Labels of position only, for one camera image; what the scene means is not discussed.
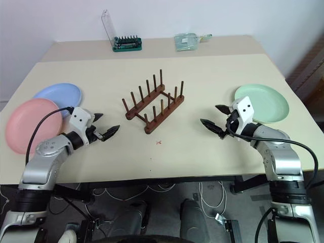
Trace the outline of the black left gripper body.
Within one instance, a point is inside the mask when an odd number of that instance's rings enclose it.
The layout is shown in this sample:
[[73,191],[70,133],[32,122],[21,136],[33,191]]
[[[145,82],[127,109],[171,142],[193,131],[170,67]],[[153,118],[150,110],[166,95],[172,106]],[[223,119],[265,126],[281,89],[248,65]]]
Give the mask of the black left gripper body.
[[96,131],[96,127],[91,125],[90,127],[86,128],[86,137],[88,139],[89,144],[99,140],[103,141],[103,136]]

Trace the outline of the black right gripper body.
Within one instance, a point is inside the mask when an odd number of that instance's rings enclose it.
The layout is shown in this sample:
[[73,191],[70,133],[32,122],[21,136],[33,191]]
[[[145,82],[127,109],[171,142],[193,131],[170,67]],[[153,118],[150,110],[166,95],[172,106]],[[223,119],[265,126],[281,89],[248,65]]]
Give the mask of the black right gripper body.
[[239,113],[238,111],[233,111],[230,116],[227,118],[226,120],[226,130],[222,131],[219,134],[219,137],[221,139],[224,139],[227,135],[231,136],[231,137],[235,137],[234,134],[236,133],[236,130],[238,128],[239,125]]

